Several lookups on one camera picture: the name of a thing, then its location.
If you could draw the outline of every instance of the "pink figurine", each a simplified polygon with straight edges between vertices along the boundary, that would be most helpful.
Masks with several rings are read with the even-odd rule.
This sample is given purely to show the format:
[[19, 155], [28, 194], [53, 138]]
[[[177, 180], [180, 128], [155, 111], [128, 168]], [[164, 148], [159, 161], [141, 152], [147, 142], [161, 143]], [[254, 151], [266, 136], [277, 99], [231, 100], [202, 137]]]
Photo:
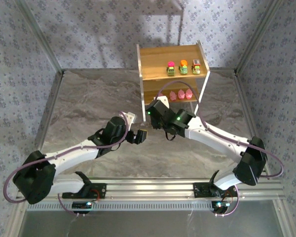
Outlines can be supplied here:
[[191, 89], [187, 89], [185, 96], [186, 98], [189, 100], [190, 98], [192, 98], [193, 92], [191, 91]]
[[170, 100], [174, 101], [176, 99], [177, 99], [177, 95], [173, 91], [171, 91], [170, 92]]
[[179, 97], [180, 100], [183, 100], [184, 97], [185, 97], [185, 93], [184, 93], [184, 91], [179, 90], [179, 92], [178, 92], [178, 97]]

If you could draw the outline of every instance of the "wall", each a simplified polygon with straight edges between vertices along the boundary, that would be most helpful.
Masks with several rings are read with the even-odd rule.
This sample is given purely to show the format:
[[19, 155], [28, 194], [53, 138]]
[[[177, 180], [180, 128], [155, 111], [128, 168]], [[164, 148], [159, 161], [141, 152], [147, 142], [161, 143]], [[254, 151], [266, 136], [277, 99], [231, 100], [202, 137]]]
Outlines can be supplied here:
[[281, 179], [296, 223], [296, 0], [281, 6], [241, 79], [260, 136], [284, 162]]
[[235, 68], [270, 0], [27, 0], [63, 68], [137, 66], [142, 47], [201, 40]]
[[54, 77], [15, 2], [0, 0], [0, 236], [11, 210], [2, 195], [3, 183], [35, 149]]

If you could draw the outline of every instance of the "gray marble surface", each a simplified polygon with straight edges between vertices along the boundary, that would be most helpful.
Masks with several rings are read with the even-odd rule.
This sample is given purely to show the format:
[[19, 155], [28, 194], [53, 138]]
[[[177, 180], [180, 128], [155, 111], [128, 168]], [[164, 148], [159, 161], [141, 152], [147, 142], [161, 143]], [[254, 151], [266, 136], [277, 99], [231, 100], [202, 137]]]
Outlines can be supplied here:
[[[189, 103], [171, 104], [174, 110], [191, 110]], [[148, 130], [140, 145], [124, 142], [116, 152], [81, 163], [64, 173], [82, 171], [89, 177], [210, 178], [233, 164], [231, 158], [186, 138], [167, 141], [161, 130], [142, 122], [139, 77], [136, 71], [66, 71], [55, 103], [43, 152], [78, 144], [104, 127], [117, 111], [137, 114], [137, 130]], [[232, 71], [211, 72], [201, 103], [206, 121], [228, 132], [249, 138]]]

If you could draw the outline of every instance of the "pink toy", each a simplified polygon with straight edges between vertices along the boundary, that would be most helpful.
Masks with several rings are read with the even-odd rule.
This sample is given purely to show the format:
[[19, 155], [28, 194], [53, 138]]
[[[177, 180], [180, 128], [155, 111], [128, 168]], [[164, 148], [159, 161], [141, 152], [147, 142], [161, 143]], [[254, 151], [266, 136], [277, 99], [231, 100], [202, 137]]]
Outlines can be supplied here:
[[185, 96], [187, 99], [192, 98], [193, 92], [191, 91], [191, 89], [187, 89]]
[[177, 95], [173, 91], [171, 91], [170, 92], [170, 100], [174, 101], [176, 99], [177, 99]]
[[168, 62], [168, 67], [174, 67], [174, 62], [172, 61]]
[[185, 97], [185, 93], [184, 93], [184, 91], [179, 90], [179, 92], [178, 92], [178, 97], [179, 97], [180, 100], [183, 100], [184, 97]]

